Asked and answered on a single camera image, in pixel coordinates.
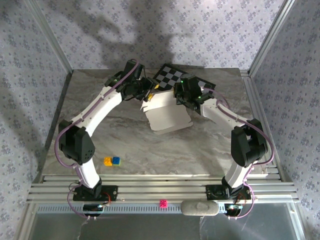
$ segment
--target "purple cable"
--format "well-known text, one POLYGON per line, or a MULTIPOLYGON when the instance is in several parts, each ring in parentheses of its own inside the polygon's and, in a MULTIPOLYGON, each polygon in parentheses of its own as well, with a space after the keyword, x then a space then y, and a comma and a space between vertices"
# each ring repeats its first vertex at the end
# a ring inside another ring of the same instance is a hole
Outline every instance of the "purple cable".
POLYGON ((71 165, 67 165, 67 164, 65 164, 65 163, 61 160, 61 158, 60 158, 60 156, 59 156, 59 154, 58 154, 58 152, 59 152, 59 140, 60 140, 61 136, 62 136, 66 131, 68 131, 71 127, 73 127, 74 125, 77 125, 78 123, 80 123, 81 121, 83 121, 87 116, 89 116, 89 115, 93 112, 93 110, 104 100, 105 97, 107 97, 113 90, 116 89, 117 86, 119 86, 124 80, 127 79, 127 77, 129 77, 129 76, 136 70, 136 68, 137 68, 138 65, 139 65, 139 61, 136 60, 136 59, 132 59, 132 60, 135 61, 134 67, 133 67, 119 82, 117 82, 117 83, 116 83, 113 87, 111 87, 105 94, 103 94, 103 97, 100 97, 100 98, 98 99, 98 101, 96 101, 96 102, 94 103, 94 105, 82 116, 82 118, 79 118, 77 121, 73 122, 72 124, 70 124, 69 126, 67 126, 65 129, 63 129, 63 130, 58 134, 58 136, 57 136, 56 139, 55 139, 55 143, 54 143, 54 154, 55 154, 56 159, 57 159, 58 162, 59 162, 62 166, 64 166, 65 168, 68 168, 68 169, 70 169, 70 168, 75 168, 75 172, 76 172, 76 174, 78 175, 78 177, 79 177, 79 179, 80 179, 79 185, 73 187, 73 188, 68 192, 67 197, 66 197, 66 201, 68 202, 68 204, 69 204, 70 208, 72 209, 72 211, 73 211, 75 214, 77 214, 78 216, 82 217, 82 218, 88 218, 88 217, 87 217, 86 215, 78 212, 78 211, 71 205, 70 200, 69 200, 69 196, 70 196, 71 192, 82 185, 82 180, 83 180, 83 179, 82 179, 82 175, 81 175, 81 173, 80 173, 79 166, 78 166, 76 163, 73 163, 73 164, 71 164, 71 165))
POLYGON ((213 89, 211 89, 211 88, 207 88, 207 87, 204 87, 203 89, 204 89, 204 90, 208 90, 208 91, 210 91, 210 92, 213 92, 213 93, 216 94, 216 95, 219 95, 219 96, 223 99, 223 101, 225 102, 225 104, 226 104, 225 107, 227 107, 228 109, 230 109, 230 105, 229 105, 227 99, 226 99, 225 96, 223 96, 220 92, 218 92, 218 91, 216 91, 216 90, 213 90, 213 89))
POLYGON ((255 131, 257 131, 259 134, 261 134, 261 135, 265 138, 265 140, 269 143, 270 148, 271 148, 271 156, 270 156, 269 160, 264 161, 264 162, 260 162, 260 163, 252 164, 251 167, 250 167, 250 169, 249 169, 249 171, 245 174, 245 176, 244 176, 244 178, 243 178, 243 185, 244 185, 244 186, 247 186, 247 187, 250 189, 250 192, 251 192, 251 194, 252 194, 252 203, 251 203, 251 206, 250 206, 249 210, 248 210, 245 214, 243 214, 243 215, 241 215, 241 216, 229 216, 229 217, 232 218, 232 219, 241 219, 241 218, 247 216, 247 215, 251 212, 251 210, 253 209, 254 204, 255 204, 255 194, 254 194, 254 191, 253 191, 252 187, 246 183, 247 176, 248 176, 249 173, 253 170, 254 166, 265 165, 265 164, 271 163, 271 162, 273 161, 273 159, 275 158, 275 148, 274 148, 274 145, 273 145, 272 142, 271 142, 271 139, 270 139, 262 130, 260 130, 258 127, 252 125, 251 123, 249 123, 249 122, 247 122, 247 121, 243 121, 243 120, 241 120, 241 119, 239 119, 239 118, 237 119, 235 116, 229 114, 228 112, 226 112, 225 110, 223 110, 223 109, 219 106, 220 103, 222 103, 221 100, 217 100, 217 101, 216 101, 216 106, 217 106, 217 108, 218 108, 221 112, 223 112, 223 113, 224 113, 225 115, 227 115, 229 118, 232 118, 232 119, 234 119, 234 120, 236 120, 236 121, 238 121, 238 122, 240 122, 240 123, 242 123, 242 124, 245 124, 245 125, 249 126, 250 128, 254 129, 255 131))

